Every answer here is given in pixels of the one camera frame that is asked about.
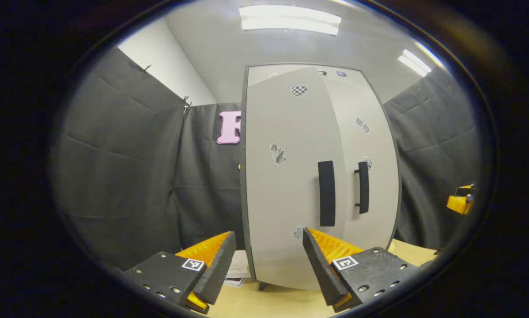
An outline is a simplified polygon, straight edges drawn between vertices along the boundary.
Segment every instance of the black curtain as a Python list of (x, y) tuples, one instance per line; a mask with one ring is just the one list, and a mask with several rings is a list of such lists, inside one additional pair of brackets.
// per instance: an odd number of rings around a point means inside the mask
[(440, 68), (384, 103), (396, 139), (402, 202), (396, 238), (438, 249), (463, 215), (446, 207), (459, 186), (479, 175), (479, 142), (471, 100)]
[(65, 110), (51, 152), (56, 202), (108, 264), (126, 270), (180, 251), (171, 193), (183, 111), (180, 97), (118, 48)]
[(216, 142), (222, 128), (219, 113), (240, 110), (241, 103), (186, 109), (172, 195), (183, 248), (235, 231), (238, 250), (245, 249), (238, 168), (241, 144)]

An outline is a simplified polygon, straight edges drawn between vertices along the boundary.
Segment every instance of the fluorescent light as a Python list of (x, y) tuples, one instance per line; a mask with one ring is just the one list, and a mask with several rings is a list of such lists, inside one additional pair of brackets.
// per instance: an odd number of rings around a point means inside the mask
[(402, 54), (406, 58), (408, 58), (409, 60), (414, 62), (416, 65), (420, 66), (422, 68), (422, 70), (424, 70), (426, 73), (431, 72), (431, 68), (426, 63), (424, 63), (422, 60), (420, 60), (417, 56), (414, 56), (414, 53), (412, 53), (412, 52), (410, 52), (408, 50), (404, 50), (404, 52), (402, 52)]
[(327, 12), (263, 4), (239, 8), (243, 30), (298, 29), (336, 35), (341, 17)]
[(400, 56), (398, 58), (398, 61), (404, 63), (406, 66), (414, 70), (416, 73), (418, 73), (421, 77), (424, 77), (427, 75), (427, 72), (424, 71), (420, 66), (418, 66), (414, 61), (406, 58), (405, 56)]

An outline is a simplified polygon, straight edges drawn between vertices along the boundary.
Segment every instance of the pink letter f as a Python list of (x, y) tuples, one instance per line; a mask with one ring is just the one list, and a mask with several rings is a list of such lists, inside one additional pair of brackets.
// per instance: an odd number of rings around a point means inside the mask
[(238, 130), (241, 133), (241, 120), (237, 121), (237, 117), (241, 116), (240, 111), (222, 111), (219, 113), (222, 118), (222, 135), (218, 137), (219, 144), (236, 144), (239, 142), (239, 136), (235, 135)]

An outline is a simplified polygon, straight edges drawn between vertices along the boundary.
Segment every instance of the wooden table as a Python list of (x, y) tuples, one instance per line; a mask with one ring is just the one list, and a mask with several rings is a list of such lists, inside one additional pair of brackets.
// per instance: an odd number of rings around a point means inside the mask
[[(416, 266), (436, 258), (435, 250), (392, 240), (390, 253)], [(299, 290), (268, 285), (262, 292), (250, 278), (240, 288), (224, 285), (208, 316), (212, 318), (325, 318), (333, 308), (325, 305), (319, 290)]]

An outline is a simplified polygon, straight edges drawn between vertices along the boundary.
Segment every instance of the cabinet door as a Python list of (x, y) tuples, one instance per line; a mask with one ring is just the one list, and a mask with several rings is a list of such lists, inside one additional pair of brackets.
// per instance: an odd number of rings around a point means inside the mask
[[(386, 248), (394, 234), (400, 179), (394, 139), (380, 102), (360, 71), (321, 67), (343, 145), (347, 202), (341, 239), (364, 250)], [(369, 161), (369, 211), (359, 214), (359, 161)]]
[[(347, 185), (337, 120), (317, 67), (249, 85), (244, 120), (244, 213), (256, 279), (319, 289), (297, 228), (341, 237)], [(333, 161), (336, 191), (335, 225), (326, 227), (320, 226), (317, 165), (323, 161)]]

